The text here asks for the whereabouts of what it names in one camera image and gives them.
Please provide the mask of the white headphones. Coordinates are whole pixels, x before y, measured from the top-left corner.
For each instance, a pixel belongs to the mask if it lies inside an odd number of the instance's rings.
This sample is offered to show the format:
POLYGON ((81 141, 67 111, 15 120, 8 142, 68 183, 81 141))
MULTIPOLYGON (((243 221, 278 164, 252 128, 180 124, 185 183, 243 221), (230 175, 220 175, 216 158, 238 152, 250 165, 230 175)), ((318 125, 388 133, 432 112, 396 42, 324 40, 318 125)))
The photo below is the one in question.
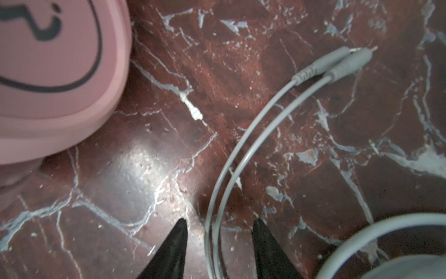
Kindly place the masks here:
POLYGON ((381 220, 343 242, 320 268, 318 279, 341 273, 354 279, 443 279, 446 276, 446 215, 410 213, 381 220), (371 267, 351 275, 345 268, 358 253, 371 267))

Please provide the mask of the pink cat-ear headphones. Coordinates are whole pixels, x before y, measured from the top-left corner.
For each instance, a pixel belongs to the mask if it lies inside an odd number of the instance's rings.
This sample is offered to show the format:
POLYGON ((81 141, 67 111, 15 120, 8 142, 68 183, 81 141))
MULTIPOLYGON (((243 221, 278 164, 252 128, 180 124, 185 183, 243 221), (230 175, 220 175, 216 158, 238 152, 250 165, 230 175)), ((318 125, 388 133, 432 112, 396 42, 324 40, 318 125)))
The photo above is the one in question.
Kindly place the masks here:
POLYGON ((1 2, 2 209, 112 115, 131 47, 125 1, 1 2))

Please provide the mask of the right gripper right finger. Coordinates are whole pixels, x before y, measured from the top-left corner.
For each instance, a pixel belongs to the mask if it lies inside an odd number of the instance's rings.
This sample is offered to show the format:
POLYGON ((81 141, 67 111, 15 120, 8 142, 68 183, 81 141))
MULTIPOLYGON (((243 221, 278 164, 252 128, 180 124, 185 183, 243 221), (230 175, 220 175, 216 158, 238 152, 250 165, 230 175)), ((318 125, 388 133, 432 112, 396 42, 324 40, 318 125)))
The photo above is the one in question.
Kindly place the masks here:
POLYGON ((258 279, 303 279, 261 219, 253 223, 252 241, 258 279))

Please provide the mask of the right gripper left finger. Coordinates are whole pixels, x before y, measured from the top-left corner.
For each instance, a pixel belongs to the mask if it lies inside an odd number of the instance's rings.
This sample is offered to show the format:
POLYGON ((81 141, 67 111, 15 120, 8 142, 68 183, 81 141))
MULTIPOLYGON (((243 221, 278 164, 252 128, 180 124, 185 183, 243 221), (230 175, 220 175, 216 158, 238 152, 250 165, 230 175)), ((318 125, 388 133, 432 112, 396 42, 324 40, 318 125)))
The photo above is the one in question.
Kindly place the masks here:
POLYGON ((179 219, 137 279, 182 279, 187 253, 187 221, 179 219))

